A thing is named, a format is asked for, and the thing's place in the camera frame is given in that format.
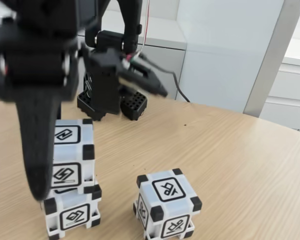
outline white cabinet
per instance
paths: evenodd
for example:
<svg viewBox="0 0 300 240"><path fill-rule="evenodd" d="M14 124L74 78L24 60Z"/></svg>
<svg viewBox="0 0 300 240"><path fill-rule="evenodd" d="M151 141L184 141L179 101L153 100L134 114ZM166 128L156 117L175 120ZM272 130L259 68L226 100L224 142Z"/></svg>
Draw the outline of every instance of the white cabinet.
<svg viewBox="0 0 300 240"><path fill-rule="evenodd" d="M260 118L300 131L300 66L281 65Z"/></svg>

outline table surface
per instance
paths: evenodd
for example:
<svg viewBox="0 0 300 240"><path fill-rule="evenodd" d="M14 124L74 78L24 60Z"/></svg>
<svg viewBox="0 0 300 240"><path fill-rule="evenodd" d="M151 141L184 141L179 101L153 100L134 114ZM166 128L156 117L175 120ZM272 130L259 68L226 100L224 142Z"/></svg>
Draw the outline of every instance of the table surface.
<svg viewBox="0 0 300 240"><path fill-rule="evenodd" d="M87 118L74 103L64 119ZM181 168L202 200L193 240L300 240L300 132L214 107L151 98L139 121L94 123L101 224L65 240L142 240L138 175ZM14 105L0 103L0 240L46 240L24 173Z"/></svg>

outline white cube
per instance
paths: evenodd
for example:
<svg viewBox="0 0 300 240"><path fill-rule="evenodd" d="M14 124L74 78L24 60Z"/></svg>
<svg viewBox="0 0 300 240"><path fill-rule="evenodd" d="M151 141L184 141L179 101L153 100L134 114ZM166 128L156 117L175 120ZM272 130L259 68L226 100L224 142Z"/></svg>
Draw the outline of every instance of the white cube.
<svg viewBox="0 0 300 240"><path fill-rule="evenodd" d="M88 194L95 185L94 128L91 119L57 120L51 188L77 188Z"/></svg>
<svg viewBox="0 0 300 240"><path fill-rule="evenodd" d="M140 175L137 185L139 196L133 211L146 240L192 236L192 216L200 213L202 202L179 168Z"/></svg>
<svg viewBox="0 0 300 240"><path fill-rule="evenodd" d="M88 229L100 224L98 202L101 201L102 190L97 181L93 189L94 192L88 194L79 194L76 188L49 193L43 201L49 240L63 238L65 231L81 225Z"/></svg>

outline cable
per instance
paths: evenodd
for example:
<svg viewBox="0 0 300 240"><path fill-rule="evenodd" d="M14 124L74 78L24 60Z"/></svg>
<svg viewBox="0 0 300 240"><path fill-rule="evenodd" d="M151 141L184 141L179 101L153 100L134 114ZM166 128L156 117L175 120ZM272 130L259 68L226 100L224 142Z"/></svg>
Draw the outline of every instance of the cable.
<svg viewBox="0 0 300 240"><path fill-rule="evenodd" d="M146 16L145 16L145 32L144 32L144 36L143 36L143 44L142 44L140 53L142 52L142 50L144 49L144 47L146 45L146 39L147 39L147 34L148 34L148 25L149 25L149 15L150 15L149 13L150 13L150 0L147 0Z"/></svg>
<svg viewBox="0 0 300 240"><path fill-rule="evenodd" d="M84 74L83 81L84 81L84 90L83 91L88 96L88 98L91 98L91 96L92 96L92 88L91 88L92 80L91 80L91 76L87 72Z"/></svg>
<svg viewBox="0 0 300 240"><path fill-rule="evenodd" d="M144 60L145 62L147 62L152 67L158 69L160 72L163 72L163 73L166 73L166 74L172 74L173 75L173 79L174 79L174 83L175 83L175 86L176 86L176 89L178 90L178 92L181 94L181 96L188 103L191 103L190 100L186 97L186 95L181 91L179 83L178 83L177 75L176 75L176 73L174 71L168 71L168 70L163 69L162 67L160 67L157 64L155 64L153 61L149 60L147 58L147 56L145 56L143 53L140 54L139 58L141 58L142 60Z"/></svg>
<svg viewBox="0 0 300 240"><path fill-rule="evenodd" d="M134 52L134 53L130 53L126 56L126 60L128 62L131 62L134 60L134 58L138 58L139 55L141 54L141 52L143 51L143 49L145 48L146 45L146 40L147 40L147 35L148 35L148 26L149 26L149 16L150 16L150 0L147 0L147 4L146 4L146 10L145 10L145 29L144 29L144 35L143 35L143 43L142 43L142 47L140 50Z"/></svg>

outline cube symbol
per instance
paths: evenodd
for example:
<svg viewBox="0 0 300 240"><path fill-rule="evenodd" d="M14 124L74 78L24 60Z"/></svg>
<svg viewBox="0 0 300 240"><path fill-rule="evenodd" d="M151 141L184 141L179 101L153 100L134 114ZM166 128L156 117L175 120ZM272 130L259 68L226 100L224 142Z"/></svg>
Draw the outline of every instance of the cube symbol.
<svg viewBox="0 0 300 240"><path fill-rule="evenodd" d="M165 221L161 238L165 239L185 232L189 224L189 219L190 215L184 215Z"/></svg>
<svg viewBox="0 0 300 240"><path fill-rule="evenodd" d="M54 131L54 144L78 144L81 141L79 125L57 125Z"/></svg>
<svg viewBox="0 0 300 240"><path fill-rule="evenodd" d="M186 196L185 191L174 177L153 181L152 185L162 202L182 199Z"/></svg>
<svg viewBox="0 0 300 240"><path fill-rule="evenodd" d="M75 208L63 211L60 214L61 230L65 231L89 221L90 205L84 204Z"/></svg>
<svg viewBox="0 0 300 240"><path fill-rule="evenodd" d="M148 209L146 208L145 201L143 200L140 194L139 194L137 209L138 209L137 211L139 214L139 218L141 219L142 225L144 229L146 229L148 224L148 219L149 219L149 212Z"/></svg>
<svg viewBox="0 0 300 240"><path fill-rule="evenodd" d="M79 163L54 164L52 169L52 189L72 188L81 184L81 165Z"/></svg>

